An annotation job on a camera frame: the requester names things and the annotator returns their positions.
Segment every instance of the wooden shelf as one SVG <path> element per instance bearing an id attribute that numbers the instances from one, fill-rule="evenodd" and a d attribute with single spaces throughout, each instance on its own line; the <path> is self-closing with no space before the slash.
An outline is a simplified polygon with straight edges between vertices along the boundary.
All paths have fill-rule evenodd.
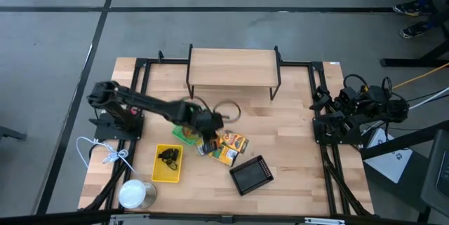
<path id="1" fill-rule="evenodd" d="M 277 75 L 274 50 L 192 49 L 192 86 L 276 87 Z"/>

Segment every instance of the person's foot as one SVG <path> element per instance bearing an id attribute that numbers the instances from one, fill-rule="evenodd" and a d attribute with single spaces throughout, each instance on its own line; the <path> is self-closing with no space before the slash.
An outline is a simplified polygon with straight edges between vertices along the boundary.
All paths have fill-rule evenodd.
<path id="1" fill-rule="evenodd" d="M 393 7 L 393 11 L 401 15 L 410 15 L 417 17 L 425 10 L 424 6 L 420 5 L 418 0 L 411 1 L 405 4 L 399 4 Z"/>
<path id="2" fill-rule="evenodd" d="M 409 28 L 399 31 L 399 34 L 405 39 L 411 39 L 423 35 L 423 33 L 429 29 L 430 27 L 426 22 L 419 22 L 416 25 L 412 25 Z"/>

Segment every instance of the white cup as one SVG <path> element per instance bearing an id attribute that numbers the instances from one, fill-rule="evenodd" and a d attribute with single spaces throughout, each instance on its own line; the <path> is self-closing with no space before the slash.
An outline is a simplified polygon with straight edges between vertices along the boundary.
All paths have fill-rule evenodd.
<path id="1" fill-rule="evenodd" d="M 121 186 L 119 192 L 119 202 L 128 209 L 146 208 L 156 200 L 156 188 L 138 179 L 128 180 Z"/>

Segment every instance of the green package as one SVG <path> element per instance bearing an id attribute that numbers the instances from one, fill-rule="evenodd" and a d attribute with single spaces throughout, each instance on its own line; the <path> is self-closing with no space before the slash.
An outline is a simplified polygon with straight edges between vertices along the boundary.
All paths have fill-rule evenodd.
<path id="1" fill-rule="evenodd" d="M 200 138 L 198 135 L 193 134 L 192 130 L 183 126 L 175 126 L 172 134 L 183 141 L 188 146 L 193 146 L 195 142 Z"/>

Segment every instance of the white cable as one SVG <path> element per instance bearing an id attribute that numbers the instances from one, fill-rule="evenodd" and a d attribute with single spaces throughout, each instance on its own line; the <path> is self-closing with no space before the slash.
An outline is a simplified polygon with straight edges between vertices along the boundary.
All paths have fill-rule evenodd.
<path id="1" fill-rule="evenodd" d="M 417 107 L 423 105 L 424 103 L 427 103 L 427 102 L 429 102 L 429 101 L 435 99 L 436 97 L 442 95 L 443 93 L 446 93 L 448 90 L 449 90 L 449 87 L 447 87 L 446 89 L 444 89 L 444 90 L 442 90 L 441 92 L 437 93 L 436 95 L 434 95 L 434 96 L 432 96 L 432 97 L 430 97 L 430 98 L 427 98 L 427 99 L 425 99 L 424 101 L 422 101 L 422 102 L 416 104 L 415 106 L 410 107 L 408 110 L 410 111 L 410 110 L 412 110 L 412 109 L 416 109 Z M 381 125 L 383 122 L 384 122 L 384 121 L 378 121 L 378 122 L 376 122 L 376 123 L 373 124 L 371 127 L 369 127 L 369 128 L 367 128 L 366 130 L 364 130 L 364 131 L 362 132 L 362 135 L 366 134 L 366 133 L 367 133 L 369 130 L 371 130 L 372 128 L 376 128 L 377 126 Z"/>
<path id="2" fill-rule="evenodd" d="M 84 157 L 83 157 L 83 155 L 81 154 L 81 152 L 79 151 L 79 147 L 78 147 L 78 140 L 80 140 L 80 139 L 84 139 L 84 140 L 86 140 L 86 141 L 88 141 L 88 142 L 90 142 L 91 144 L 98 144 L 98 145 L 101 145 L 101 146 L 104 146 L 104 147 L 106 147 L 106 149 L 108 150 L 108 151 L 110 151 L 111 153 L 109 153 L 108 155 L 107 155 L 107 157 L 103 160 L 103 163 L 105 164 L 105 163 L 113 163 L 114 161 L 116 161 L 117 159 L 119 159 L 119 158 L 121 158 L 124 162 L 125 162 L 125 164 L 137 175 L 137 176 L 139 176 L 139 174 L 134 170 L 134 168 L 128 163 L 128 161 L 126 160 L 126 157 L 128 156 L 128 151 L 127 150 L 125 150 L 125 149 L 122 149 L 122 150 L 120 150 L 119 152 L 117 152 L 114 148 L 112 148 L 112 146 L 111 145 L 109 145 L 109 143 L 108 142 L 103 142 L 103 143 L 101 143 L 101 142 L 99 142 L 98 141 L 98 139 L 94 139 L 93 141 L 92 140 L 90 140 L 90 139 L 88 139 L 87 137 L 78 137 L 77 139 L 76 139 L 76 150 L 78 151 L 78 153 L 79 153 L 79 156 L 81 157 L 81 159 L 83 160 L 83 162 L 84 162 L 84 165 L 86 165 L 86 167 L 88 168 L 89 167 L 89 165 L 87 164 L 87 162 L 86 162 L 86 160 L 84 160 Z"/>

